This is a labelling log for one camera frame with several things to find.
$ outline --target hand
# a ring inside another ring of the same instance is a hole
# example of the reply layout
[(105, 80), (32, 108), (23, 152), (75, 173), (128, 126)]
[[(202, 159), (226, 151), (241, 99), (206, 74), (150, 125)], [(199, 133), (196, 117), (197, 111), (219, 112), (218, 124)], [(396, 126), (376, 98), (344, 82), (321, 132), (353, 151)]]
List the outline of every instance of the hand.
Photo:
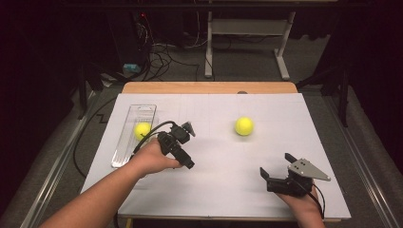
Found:
[[(317, 198), (317, 190), (312, 186), (312, 195)], [(319, 212), (317, 203), (308, 195), (296, 198), (288, 195), (278, 194), (290, 209), (298, 221), (299, 227), (325, 227)]]
[(166, 168), (182, 167), (177, 160), (167, 158), (163, 154), (157, 138), (153, 138), (142, 147), (130, 160), (129, 165), (133, 165), (133, 168), (136, 168), (142, 177), (161, 172)]

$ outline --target dark background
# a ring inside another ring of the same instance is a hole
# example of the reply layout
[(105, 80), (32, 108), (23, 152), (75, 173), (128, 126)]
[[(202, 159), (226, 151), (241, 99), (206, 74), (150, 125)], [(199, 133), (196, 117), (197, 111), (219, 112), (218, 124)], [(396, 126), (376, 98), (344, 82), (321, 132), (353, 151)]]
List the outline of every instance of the dark background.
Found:
[[(121, 71), (126, 61), (142, 64), (145, 60), (136, 39), (125, 42), (126, 36), (136, 38), (132, 14), (120, 13), (117, 17), (104, 12), (43, 10), (58, 2), (0, 2), (1, 214), (46, 139), (71, 110), (70, 95), (77, 89), (81, 66), (95, 62), (106, 69)], [(336, 10), (297, 13), (290, 36), (297, 39), (308, 34), (316, 39), (332, 34), (317, 72), (340, 60), (348, 63), (351, 86), (402, 172), (403, 18), (398, 11), (402, 8), (397, 5), (398, 1), (376, 3), (378, 6), (371, 10), (349, 13)], [(155, 35), (177, 46), (182, 45), (184, 31), (198, 32), (194, 13), (146, 13)], [(271, 17), (284, 13), (277, 11)], [(221, 17), (225, 16), (251, 17), (251, 14), (221, 14)], [(267, 15), (256, 14), (254, 17), (265, 18)], [(127, 23), (113, 31), (111, 24), (113, 27), (114, 21), (125, 18)], [(206, 21), (206, 12), (201, 12), (200, 20)], [(206, 31), (205, 23), (201, 23), (203, 31)], [(134, 55), (129, 54), (138, 58), (127, 60), (125, 47), (131, 48)], [(86, 79), (99, 81), (99, 76), (89, 69)]]

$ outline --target tennis ball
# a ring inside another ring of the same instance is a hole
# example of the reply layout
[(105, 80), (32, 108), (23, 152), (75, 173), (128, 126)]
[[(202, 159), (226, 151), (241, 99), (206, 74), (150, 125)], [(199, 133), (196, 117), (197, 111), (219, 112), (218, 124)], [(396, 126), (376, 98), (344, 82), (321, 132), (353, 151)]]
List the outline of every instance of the tennis ball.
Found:
[(235, 131), (242, 136), (250, 135), (253, 131), (252, 120), (247, 117), (240, 117), (235, 122)]
[(142, 140), (148, 132), (151, 130), (151, 124), (147, 122), (137, 123), (136, 127), (134, 127), (134, 136), (137, 140)]

